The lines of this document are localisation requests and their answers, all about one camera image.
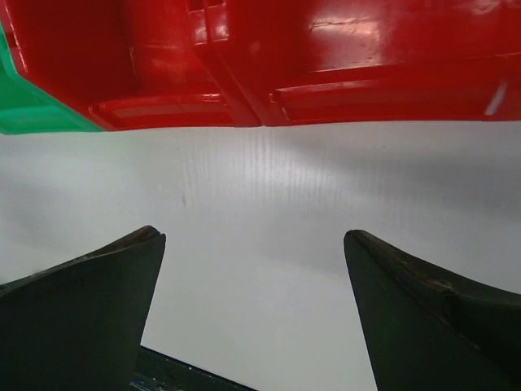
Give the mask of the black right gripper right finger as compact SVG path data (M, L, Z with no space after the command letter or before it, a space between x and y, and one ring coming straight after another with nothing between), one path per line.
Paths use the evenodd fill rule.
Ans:
M379 390L518 390L520 296L361 230L344 254Z

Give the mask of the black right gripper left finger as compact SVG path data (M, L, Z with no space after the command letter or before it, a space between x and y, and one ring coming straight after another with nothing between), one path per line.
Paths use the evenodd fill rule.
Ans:
M126 390L166 245L144 226L1 286L3 390Z

